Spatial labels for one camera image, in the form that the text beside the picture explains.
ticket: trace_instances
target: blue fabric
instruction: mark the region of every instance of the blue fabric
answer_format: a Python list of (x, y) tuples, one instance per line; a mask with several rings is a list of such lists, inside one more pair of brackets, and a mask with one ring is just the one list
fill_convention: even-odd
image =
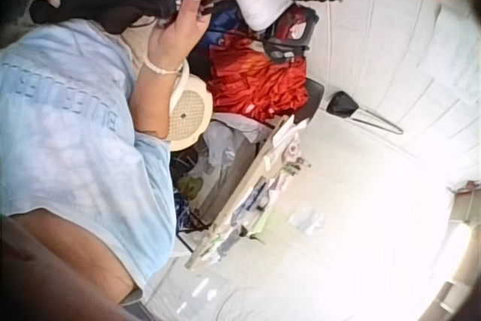
[(209, 29), (214, 30), (207, 30), (201, 41), (199, 41), (199, 46), (208, 48), (210, 45), (220, 45), (225, 33), (238, 29), (242, 22), (243, 20), (237, 6), (212, 14)]
[(174, 246), (169, 144), (136, 133), (129, 53), (85, 20), (0, 52), (2, 213), (45, 208), (99, 237), (143, 289)]

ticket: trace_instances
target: red fabric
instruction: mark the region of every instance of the red fabric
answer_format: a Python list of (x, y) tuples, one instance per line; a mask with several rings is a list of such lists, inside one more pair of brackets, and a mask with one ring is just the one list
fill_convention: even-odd
[(250, 39), (226, 35), (210, 48), (212, 80), (207, 88), (216, 112), (243, 114), (260, 122), (307, 102), (306, 61), (275, 64), (249, 48)]

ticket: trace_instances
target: orange object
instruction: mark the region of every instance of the orange object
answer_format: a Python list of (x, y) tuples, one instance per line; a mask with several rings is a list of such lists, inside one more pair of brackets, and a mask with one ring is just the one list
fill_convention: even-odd
[(260, 122), (294, 111), (307, 102), (306, 60), (273, 63), (250, 48), (252, 41), (226, 35), (222, 46), (211, 46), (212, 80), (207, 88), (216, 112), (242, 114)]

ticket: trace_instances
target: plastic bag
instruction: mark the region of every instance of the plastic bag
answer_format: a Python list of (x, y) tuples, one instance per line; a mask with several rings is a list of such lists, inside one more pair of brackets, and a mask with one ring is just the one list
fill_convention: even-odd
[(208, 162), (213, 167), (231, 165), (235, 160), (234, 133), (219, 122), (211, 122), (204, 133), (209, 148)]

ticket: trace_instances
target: thigh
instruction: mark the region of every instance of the thigh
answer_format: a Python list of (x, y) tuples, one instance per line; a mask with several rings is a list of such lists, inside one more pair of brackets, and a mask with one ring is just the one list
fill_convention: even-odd
[(94, 234), (44, 209), (12, 218), (110, 300), (119, 303), (134, 289), (127, 270)]

